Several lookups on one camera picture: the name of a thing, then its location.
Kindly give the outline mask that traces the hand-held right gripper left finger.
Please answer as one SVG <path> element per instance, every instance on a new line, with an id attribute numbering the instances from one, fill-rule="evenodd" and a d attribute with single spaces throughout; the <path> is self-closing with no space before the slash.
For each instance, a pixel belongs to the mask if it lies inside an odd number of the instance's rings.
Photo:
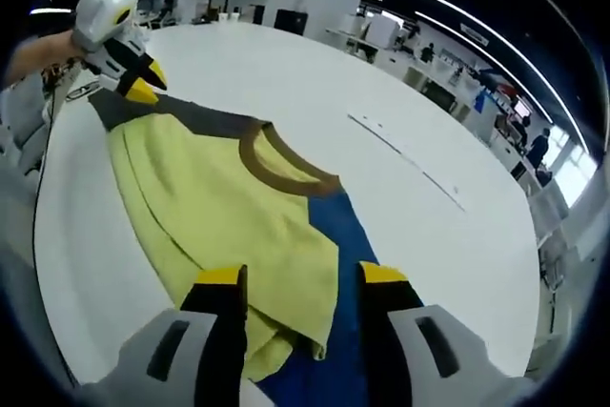
<path id="1" fill-rule="evenodd" d="M 247 267 L 202 271 L 182 304 L 122 346 L 113 406 L 237 406 L 247 346 Z"/>

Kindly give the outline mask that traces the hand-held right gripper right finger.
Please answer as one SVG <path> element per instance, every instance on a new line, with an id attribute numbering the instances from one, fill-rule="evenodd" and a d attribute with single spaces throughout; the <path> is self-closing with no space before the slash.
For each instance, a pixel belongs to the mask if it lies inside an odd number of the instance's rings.
<path id="1" fill-rule="evenodd" d="M 483 340 L 406 275 L 361 261 L 359 329 L 371 406 L 479 406 L 492 385 Z"/>

